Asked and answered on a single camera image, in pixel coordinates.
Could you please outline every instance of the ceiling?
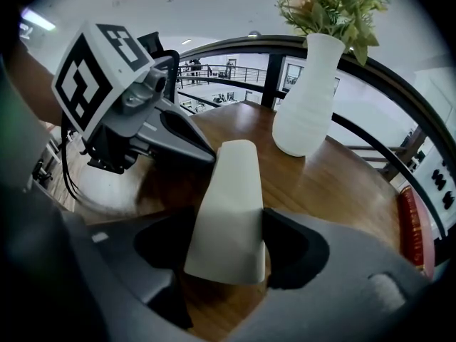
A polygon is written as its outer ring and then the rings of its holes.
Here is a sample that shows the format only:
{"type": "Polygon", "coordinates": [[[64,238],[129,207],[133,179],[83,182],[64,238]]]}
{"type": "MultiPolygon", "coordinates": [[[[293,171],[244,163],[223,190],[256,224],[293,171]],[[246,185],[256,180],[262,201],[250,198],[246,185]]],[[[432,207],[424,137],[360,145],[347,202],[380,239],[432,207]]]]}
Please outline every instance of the ceiling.
{"type": "MultiPolygon", "coordinates": [[[[186,51],[196,46],[256,30],[290,34],[278,15],[276,0],[36,0],[32,9],[56,25],[36,39],[31,52],[50,71],[84,19],[126,25],[136,36],[160,32],[165,48],[186,51]],[[192,42],[182,46],[186,39],[192,42]]],[[[393,0],[375,16],[380,47],[369,56],[389,68],[414,71],[419,62],[447,53],[432,22],[413,0],[393,0]]]]}

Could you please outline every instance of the artificial plant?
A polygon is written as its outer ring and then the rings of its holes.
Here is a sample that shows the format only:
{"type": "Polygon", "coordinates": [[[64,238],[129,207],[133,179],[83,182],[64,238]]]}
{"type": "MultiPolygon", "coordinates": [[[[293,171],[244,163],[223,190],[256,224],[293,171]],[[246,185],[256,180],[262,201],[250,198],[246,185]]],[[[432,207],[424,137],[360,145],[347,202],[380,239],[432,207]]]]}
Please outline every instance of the artificial plant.
{"type": "Polygon", "coordinates": [[[390,0],[278,0],[277,6],[296,34],[323,33],[340,39],[346,45],[345,53],[353,49],[364,66],[368,46],[378,46],[373,12],[388,10],[389,3],[390,0]]]}

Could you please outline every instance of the black and white marker cube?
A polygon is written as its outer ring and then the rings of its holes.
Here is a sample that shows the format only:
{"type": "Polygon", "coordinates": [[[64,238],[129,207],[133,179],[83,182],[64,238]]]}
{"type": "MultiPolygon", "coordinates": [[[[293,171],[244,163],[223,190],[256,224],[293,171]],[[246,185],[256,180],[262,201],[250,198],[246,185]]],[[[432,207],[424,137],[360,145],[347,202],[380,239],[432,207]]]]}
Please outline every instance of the black and white marker cube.
{"type": "Polygon", "coordinates": [[[153,59],[124,26],[85,22],[70,43],[52,82],[63,111],[88,140],[109,107],[153,59]]]}

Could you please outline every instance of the ceiling light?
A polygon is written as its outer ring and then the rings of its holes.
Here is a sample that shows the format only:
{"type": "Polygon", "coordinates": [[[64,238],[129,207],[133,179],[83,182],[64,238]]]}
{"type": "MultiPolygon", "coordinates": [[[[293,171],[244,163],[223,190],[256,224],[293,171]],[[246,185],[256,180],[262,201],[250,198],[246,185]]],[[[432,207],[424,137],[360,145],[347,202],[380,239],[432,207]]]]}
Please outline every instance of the ceiling light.
{"type": "Polygon", "coordinates": [[[28,8],[22,11],[21,16],[23,19],[30,21],[31,23],[34,23],[37,26],[46,29],[47,31],[52,31],[56,27],[50,21],[46,20],[41,15],[38,15],[35,13],[35,11],[28,8]]]}

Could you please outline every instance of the person's arm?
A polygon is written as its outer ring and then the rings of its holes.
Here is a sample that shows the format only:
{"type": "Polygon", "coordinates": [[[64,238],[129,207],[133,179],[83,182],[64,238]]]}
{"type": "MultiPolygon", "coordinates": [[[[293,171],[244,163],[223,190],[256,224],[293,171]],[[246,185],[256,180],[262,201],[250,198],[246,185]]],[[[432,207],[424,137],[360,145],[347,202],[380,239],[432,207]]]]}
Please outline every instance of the person's arm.
{"type": "Polygon", "coordinates": [[[52,90],[53,76],[18,41],[5,58],[6,72],[38,119],[61,125],[62,109],[52,90]]]}

